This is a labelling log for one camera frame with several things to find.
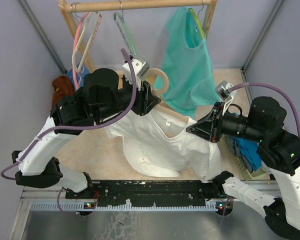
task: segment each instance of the white cloth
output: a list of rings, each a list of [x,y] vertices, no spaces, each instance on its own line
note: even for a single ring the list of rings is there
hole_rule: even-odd
[[[108,136],[123,137],[123,152],[139,173],[152,177],[179,177],[189,164],[201,181],[221,173],[220,151],[216,143],[186,132],[196,123],[184,123],[158,110],[145,116],[130,111],[106,128]]]

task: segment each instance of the blue cloth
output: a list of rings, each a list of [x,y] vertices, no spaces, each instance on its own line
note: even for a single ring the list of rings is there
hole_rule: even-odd
[[[82,80],[81,80],[80,85],[79,85],[80,88],[84,86],[84,77],[85,77],[85,75],[90,73],[89,69],[87,68],[87,66],[85,64],[83,64],[82,67],[84,67],[84,71],[83,71],[83,73],[80,72],[80,75],[82,77]],[[75,86],[74,78],[73,78],[73,75],[72,75],[72,68],[65,75],[70,78],[72,85]],[[79,74],[76,73],[76,80],[78,82],[79,82],[79,79],[80,79]]]
[[[179,7],[166,24],[169,36],[161,69],[169,78],[164,101],[176,112],[195,117],[199,105],[214,105],[220,98],[215,92],[213,68],[206,38],[202,39],[189,7]],[[161,77],[154,83],[163,86]]]
[[[234,137],[234,139],[240,149],[241,155],[243,155],[249,161],[253,171],[258,170],[258,168],[261,167],[262,162],[261,158],[257,154],[258,144],[243,138]]]

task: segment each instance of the white wall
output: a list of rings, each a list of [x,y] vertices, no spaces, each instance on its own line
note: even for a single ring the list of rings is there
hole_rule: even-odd
[[[60,74],[16,0],[0,1],[0,171],[49,115]],[[17,168],[8,174],[13,176]],[[9,237],[22,187],[0,177],[0,240]]]
[[[286,0],[247,71],[254,83],[280,88],[292,99],[300,118],[300,0]],[[287,110],[285,128],[297,134],[296,122],[287,101],[261,87],[252,88],[254,97],[271,96]]]
[[[73,38],[59,11],[58,1],[27,1],[64,65],[70,69]],[[214,67],[239,68],[244,65],[275,2],[276,0],[218,0],[207,41]],[[200,8],[201,6],[196,6],[193,9],[198,12]],[[153,67],[160,67],[162,64],[168,41],[165,24],[175,10],[176,8],[154,8],[124,11],[124,19],[139,55]],[[113,20],[113,12],[102,12],[102,16],[91,50],[92,57],[98,67],[106,65],[120,69],[123,62],[120,48],[125,47],[125,43]],[[201,12],[199,18],[202,20],[203,17],[204,12]]]

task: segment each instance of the wooden clothes rack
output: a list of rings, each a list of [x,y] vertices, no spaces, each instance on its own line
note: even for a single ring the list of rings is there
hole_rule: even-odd
[[[59,9],[73,37],[76,35],[77,23],[72,13],[207,5],[202,25],[205,37],[207,38],[216,4],[217,0],[122,0],[121,3],[118,0],[114,0],[101,2],[79,2],[75,4],[67,3],[66,0],[59,0],[58,2]],[[79,50],[82,55],[86,46],[86,43],[82,41],[79,46]],[[86,65],[90,72],[93,72],[96,69],[95,63],[90,55],[87,57]]]

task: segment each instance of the brown cloth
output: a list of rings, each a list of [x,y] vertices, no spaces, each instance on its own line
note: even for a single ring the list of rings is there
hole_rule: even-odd
[[[52,86],[54,88],[52,107],[54,107],[57,102],[64,96],[72,95],[75,93],[75,88],[68,76],[58,76],[55,80],[52,81]]]

